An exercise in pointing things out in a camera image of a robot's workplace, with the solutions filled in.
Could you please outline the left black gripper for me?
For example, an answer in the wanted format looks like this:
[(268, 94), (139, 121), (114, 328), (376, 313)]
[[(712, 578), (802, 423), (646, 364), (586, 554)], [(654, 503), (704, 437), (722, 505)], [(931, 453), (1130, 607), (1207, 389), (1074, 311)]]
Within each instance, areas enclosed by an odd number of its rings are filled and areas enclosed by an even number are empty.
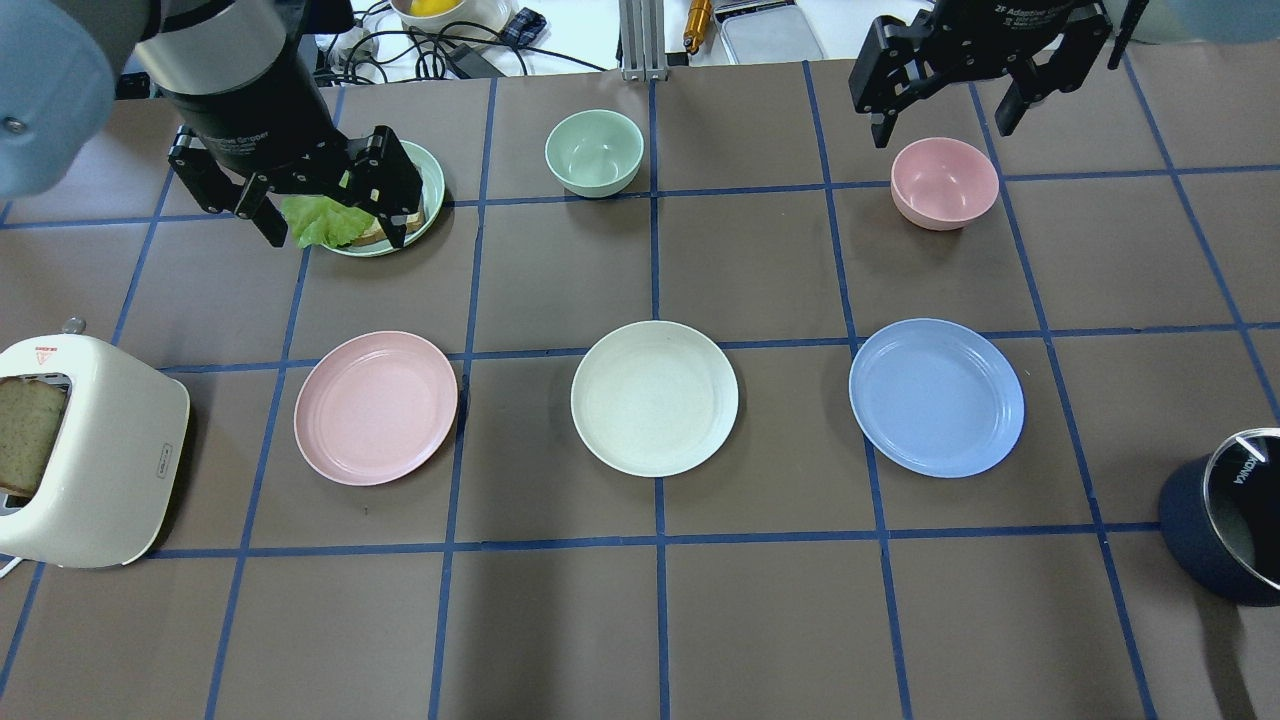
[[(164, 85), (161, 95), (186, 124), (177, 129), (169, 165), (206, 213), (252, 222), (279, 249), (288, 224), (268, 197), (268, 178), (292, 191), (303, 174), (340, 182), (340, 204), (370, 213), (394, 247), (403, 245), (421, 202), (417, 169), (389, 126), (351, 141), (335, 128), (296, 45), (287, 44), (259, 77), (234, 88), (183, 94)], [(237, 183), (229, 173), (247, 179)]]

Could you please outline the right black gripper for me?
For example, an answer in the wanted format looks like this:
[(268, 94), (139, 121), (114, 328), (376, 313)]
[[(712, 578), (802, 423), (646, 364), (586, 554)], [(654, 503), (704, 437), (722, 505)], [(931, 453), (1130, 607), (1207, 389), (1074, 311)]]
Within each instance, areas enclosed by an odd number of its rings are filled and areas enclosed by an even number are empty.
[(1010, 76), (995, 111), (1007, 137), (1034, 104), (1080, 88), (1112, 32), (1100, 1), (937, 1), (909, 23), (877, 17), (849, 88), (884, 149), (899, 114), (934, 92), (937, 73)]

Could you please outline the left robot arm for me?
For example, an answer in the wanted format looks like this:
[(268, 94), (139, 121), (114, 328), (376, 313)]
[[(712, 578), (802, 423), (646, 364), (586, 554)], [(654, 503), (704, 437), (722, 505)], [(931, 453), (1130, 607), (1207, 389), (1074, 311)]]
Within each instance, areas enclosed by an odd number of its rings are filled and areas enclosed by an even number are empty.
[(367, 213), (401, 249), (422, 205), (417, 168), (387, 126), (339, 132), (300, 55), (305, 37), (353, 26), (348, 1), (5, 1), (3, 197), (63, 179), (136, 59), (180, 115), (168, 161), (205, 211), (282, 246), (273, 196), (323, 196)]

